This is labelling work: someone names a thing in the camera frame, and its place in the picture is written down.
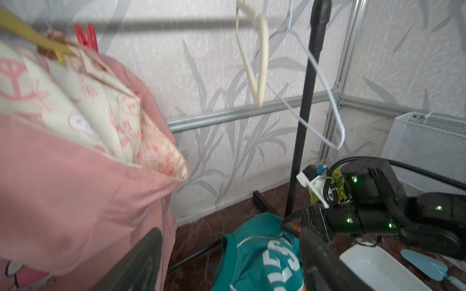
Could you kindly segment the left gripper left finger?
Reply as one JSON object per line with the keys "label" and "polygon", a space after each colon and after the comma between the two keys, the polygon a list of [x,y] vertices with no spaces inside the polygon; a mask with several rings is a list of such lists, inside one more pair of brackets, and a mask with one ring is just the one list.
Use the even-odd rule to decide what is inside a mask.
{"label": "left gripper left finger", "polygon": [[93,291],[153,291],[157,283],[163,236],[151,229],[99,282]]}

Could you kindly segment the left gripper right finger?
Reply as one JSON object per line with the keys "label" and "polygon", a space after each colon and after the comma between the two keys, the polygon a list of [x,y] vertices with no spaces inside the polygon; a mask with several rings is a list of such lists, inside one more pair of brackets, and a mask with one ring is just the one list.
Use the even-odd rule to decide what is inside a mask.
{"label": "left gripper right finger", "polygon": [[299,247],[307,291],[371,290],[307,227],[301,228]]}

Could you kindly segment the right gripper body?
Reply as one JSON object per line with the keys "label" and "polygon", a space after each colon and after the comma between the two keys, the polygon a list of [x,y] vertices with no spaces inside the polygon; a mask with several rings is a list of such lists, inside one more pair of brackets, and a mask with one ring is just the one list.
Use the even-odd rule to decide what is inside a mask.
{"label": "right gripper body", "polygon": [[360,235],[358,210],[349,204],[324,208],[309,206],[294,212],[281,221],[281,229],[298,237],[304,228],[320,233],[324,242],[331,242],[337,235]]}

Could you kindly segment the teal green jacket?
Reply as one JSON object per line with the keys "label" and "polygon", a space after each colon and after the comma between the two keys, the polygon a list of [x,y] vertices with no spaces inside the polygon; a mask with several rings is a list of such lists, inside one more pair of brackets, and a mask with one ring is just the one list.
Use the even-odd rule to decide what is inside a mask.
{"label": "teal green jacket", "polygon": [[304,291],[299,241],[262,213],[222,237],[214,291]]}

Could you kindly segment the pink jacket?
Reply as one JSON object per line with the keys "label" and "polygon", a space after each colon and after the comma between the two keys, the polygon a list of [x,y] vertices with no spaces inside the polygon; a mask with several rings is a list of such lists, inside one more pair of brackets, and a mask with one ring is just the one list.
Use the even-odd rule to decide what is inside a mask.
{"label": "pink jacket", "polygon": [[157,228],[160,291],[186,160],[132,72],[70,47],[60,64],[1,43],[1,289],[86,291]]}

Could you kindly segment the red clothespin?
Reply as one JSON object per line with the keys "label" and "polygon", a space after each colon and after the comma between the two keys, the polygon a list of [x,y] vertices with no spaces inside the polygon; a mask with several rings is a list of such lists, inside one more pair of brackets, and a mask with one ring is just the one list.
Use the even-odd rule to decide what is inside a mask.
{"label": "red clothespin", "polygon": [[87,23],[85,29],[83,29],[79,24],[74,24],[73,28],[78,43],[98,53],[98,42],[95,26],[92,23]]}

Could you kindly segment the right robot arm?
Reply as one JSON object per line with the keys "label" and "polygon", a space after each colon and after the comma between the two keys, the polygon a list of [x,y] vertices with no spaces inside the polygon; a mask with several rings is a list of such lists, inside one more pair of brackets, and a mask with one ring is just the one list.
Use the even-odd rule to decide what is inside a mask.
{"label": "right robot arm", "polygon": [[324,192],[330,207],[310,206],[286,217],[282,230],[298,237],[300,228],[321,234],[329,243],[337,235],[396,236],[405,245],[466,259],[466,198],[428,192],[408,196],[393,167],[409,170],[465,190],[465,183],[393,160],[354,156],[335,162],[327,170]]}

